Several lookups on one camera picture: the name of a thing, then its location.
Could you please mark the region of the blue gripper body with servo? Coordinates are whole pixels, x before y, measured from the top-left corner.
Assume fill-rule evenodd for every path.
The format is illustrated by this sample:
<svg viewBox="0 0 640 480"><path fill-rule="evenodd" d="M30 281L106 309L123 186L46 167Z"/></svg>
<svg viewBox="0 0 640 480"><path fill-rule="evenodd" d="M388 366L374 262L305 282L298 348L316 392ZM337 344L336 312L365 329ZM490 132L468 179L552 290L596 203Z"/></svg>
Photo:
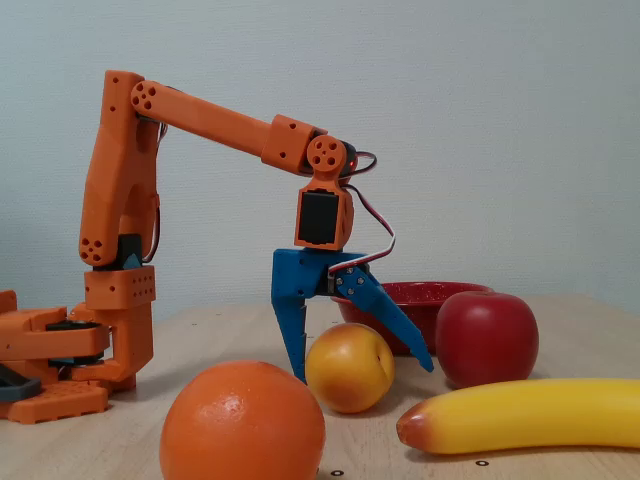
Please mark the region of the blue gripper body with servo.
<svg viewBox="0 0 640 480"><path fill-rule="evenodd" d="M273 255L272 299L339 296L350 301L371 300L371 277L362 265L330 273L335 264L363 257L359 253L318 249L278 249Z"/></svg>

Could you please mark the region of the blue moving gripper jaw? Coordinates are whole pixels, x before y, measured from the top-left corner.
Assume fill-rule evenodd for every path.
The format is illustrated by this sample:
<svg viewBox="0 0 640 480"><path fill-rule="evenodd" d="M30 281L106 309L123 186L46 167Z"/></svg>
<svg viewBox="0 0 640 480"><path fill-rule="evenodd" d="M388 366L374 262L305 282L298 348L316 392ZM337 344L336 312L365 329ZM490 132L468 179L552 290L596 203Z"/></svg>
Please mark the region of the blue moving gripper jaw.
<svg viewBox="0 0 640 480"><path fill-rule="evenodd" d="M366 269L354 266L337 270L335 289L358 309L381 322L409 349L424 370L434 370L432 357L420 330Z"/></svg>

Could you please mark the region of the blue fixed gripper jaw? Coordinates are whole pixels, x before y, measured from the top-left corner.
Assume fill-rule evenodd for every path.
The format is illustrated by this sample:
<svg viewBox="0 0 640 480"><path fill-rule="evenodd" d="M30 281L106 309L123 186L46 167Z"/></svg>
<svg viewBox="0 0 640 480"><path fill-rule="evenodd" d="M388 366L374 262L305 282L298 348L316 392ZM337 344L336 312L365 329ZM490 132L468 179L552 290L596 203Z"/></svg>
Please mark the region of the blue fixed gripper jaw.
<svg viewBox="0 0 640 480"><path fill-rule="evenodd" d="M281 331L293 374L306 383L306 305L300 298L277 298L272 306Z"/></svg>

